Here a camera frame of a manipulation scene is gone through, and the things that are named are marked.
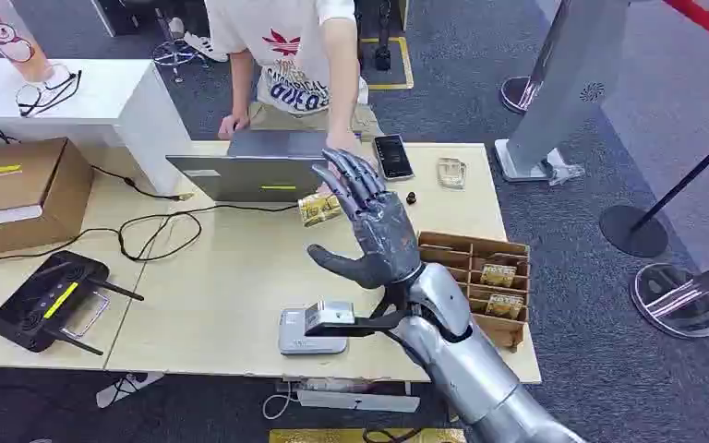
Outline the person's left hand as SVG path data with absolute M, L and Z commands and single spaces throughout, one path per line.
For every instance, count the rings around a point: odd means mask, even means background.
M 377 167 L 378 161 L 369 141 L 361 141 L 351 131 L 330 131 L 326 138 L 327 147 L 336 150 L 346 150 Z

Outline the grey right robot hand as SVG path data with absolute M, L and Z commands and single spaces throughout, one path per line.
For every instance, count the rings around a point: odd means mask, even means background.
M 387 189 L 368 161 L 346 150 L 326 148 L 322 155 L 334 169 L 315 165 L 312 170 L 337 198 L 363 256 L 351 259 L 310 245 L 311 259 L 365 289 L 412 279 L 423 264 L 414 227 L 398 195 Z

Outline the person's right hand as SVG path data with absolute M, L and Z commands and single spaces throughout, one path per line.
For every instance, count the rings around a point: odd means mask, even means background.
M 248 114 L 229 114 L 222 119 L 217 137 L 221 140 L 229 140 L 236 132 L 245 130 L 249 126 Z

